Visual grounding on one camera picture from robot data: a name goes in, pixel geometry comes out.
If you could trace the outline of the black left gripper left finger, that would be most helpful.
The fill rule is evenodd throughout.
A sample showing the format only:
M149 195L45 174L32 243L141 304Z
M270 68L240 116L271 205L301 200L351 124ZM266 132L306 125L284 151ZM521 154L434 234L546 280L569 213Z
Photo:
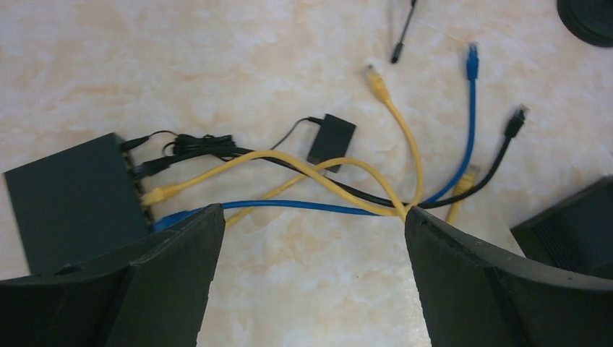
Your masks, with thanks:
M1 282L3 346L195 346L225 231L212 204L51 275Z

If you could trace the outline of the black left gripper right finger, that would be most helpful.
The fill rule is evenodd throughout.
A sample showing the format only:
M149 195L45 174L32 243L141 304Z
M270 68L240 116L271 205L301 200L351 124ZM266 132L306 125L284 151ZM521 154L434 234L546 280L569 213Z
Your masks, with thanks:
M433 346L610 346L612 282L529 260L425 210L405 238Z

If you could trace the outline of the black network switch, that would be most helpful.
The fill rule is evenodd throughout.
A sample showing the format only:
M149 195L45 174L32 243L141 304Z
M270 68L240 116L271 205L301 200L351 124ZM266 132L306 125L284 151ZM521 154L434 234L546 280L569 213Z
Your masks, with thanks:
M612 177L511 228L530 260L612 279Z
M29 271L52 274L152 233L144 189L109 133L4 172Z

